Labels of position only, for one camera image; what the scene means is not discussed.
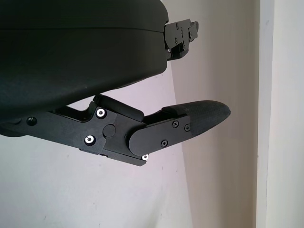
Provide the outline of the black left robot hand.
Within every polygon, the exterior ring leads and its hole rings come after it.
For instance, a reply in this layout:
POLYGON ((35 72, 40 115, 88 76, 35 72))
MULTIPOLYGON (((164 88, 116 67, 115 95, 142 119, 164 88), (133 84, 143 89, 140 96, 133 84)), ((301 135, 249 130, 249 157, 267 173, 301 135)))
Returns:
POLYGON ((217 101, 142 111, 104 95, 163 73, 199 24, 159 0, 3 0, 0 133, 33 136, 143 166, 150 153, 230 116, 217 101))

